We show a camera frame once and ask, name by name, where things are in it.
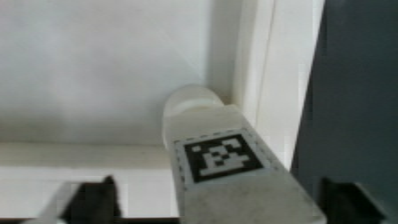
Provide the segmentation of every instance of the dark panel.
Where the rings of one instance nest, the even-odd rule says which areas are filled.
[[[398,1],[326,0],[292,174],[362,182],[398,205]]]

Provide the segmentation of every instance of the white cylindrical object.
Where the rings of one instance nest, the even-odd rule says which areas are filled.
[[[163,115],[180,223],[323,224],[235,106],[187,86],[170,96]]]

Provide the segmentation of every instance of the white surface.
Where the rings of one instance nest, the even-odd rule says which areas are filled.
[[[0,141],[159,145],[171,91],[228,99],[241,0],[1,0]]]
[[[180,223],[324,224],[315,203],[257,137],[235,106],[186,112],[164,116],[163,119]],[[218,147],[227,152],[230,148],[223,147],[219,140],[219,145],[214,141],[225,136],[235,140],[235,135],[244,139],[248,149],[239,149],[239,155],[246,156],[248,163],[237,163],[232,167],[223,160],[223,165],[212,167],[207,161],[216,159],[216,155],[205,158],[205,152]],[[196,145],[205,150],[191,152],[189,147]],[[260,166],[250,166],[255,160]],[[250,171],[235,170],[241,166]],[[207,171],[218,176],[207,177]]]
[[[243,3],[232,103],[289,169],[323,0]]]
[[[168,156],[159,147],[0,144],[0,217],[36,217],[65,182],[113,175],[124,217],[175,217]]]

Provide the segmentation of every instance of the white object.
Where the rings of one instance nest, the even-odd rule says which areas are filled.
[[[324,0],[243,0],[232,103],[289,169]]]
[[[196,97],[180,98],[191,93]],[[203,96],[214,102],[205,107]],[[315,204],[237,108],[221,106],[212,96],[205,88],[184,87],[164,105],[163,139],[180,223],[323,224]],[[189,108],[180,110],[186,102]]]

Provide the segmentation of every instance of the white wall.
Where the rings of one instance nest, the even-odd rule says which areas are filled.
[[[228,99],[241,0],[1,0],[0,141],[161,144],[170,92]]]
[[[159,147],[0,144],[0,218],[36,217],[63,183],[111,175],[124,217],[175,217],[166,151]]]

